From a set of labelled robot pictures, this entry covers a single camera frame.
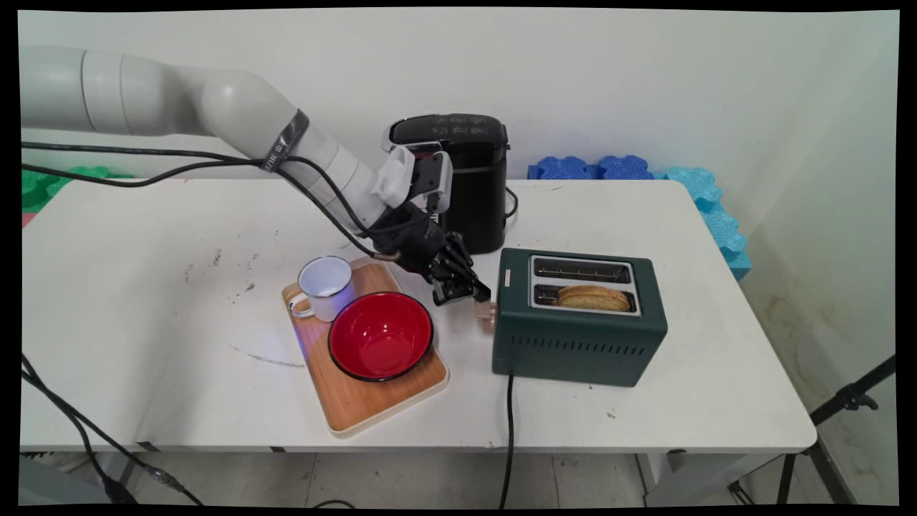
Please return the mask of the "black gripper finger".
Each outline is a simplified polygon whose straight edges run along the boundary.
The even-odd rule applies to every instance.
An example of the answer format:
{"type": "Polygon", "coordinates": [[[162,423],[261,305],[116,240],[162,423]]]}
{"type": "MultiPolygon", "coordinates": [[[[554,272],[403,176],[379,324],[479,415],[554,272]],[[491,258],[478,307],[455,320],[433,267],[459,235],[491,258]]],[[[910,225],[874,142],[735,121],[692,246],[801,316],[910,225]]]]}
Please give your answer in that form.
{"type": "Polygon", "coordinates": [[[458,300],[470,297],[475,301],[490,301],[491,290],[473,270],[473,260],[466,248],[461,233],[446,232],[444,264],[451,277],[446,281],[444,294],[446,300],[458,300]]]}
{"type": "Polygon", "coordinates": [[[429,267],[433,303],[444,306],[475,294],[475,275],[467,261],[436,256],[429,267]]]}

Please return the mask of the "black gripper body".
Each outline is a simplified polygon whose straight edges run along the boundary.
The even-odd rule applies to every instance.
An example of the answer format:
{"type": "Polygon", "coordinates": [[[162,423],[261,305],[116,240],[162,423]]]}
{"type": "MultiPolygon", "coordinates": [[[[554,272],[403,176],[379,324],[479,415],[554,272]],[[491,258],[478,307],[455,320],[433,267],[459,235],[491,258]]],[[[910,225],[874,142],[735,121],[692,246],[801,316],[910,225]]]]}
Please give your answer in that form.
{"type": "Polygon", "coordinates": [[[450,275],[441,255],[448,247],[448,233],[416,204],[403,204],[386,212],[369,228],[377,252],[399,254],[396,264],[409,273],[450,275]]]}

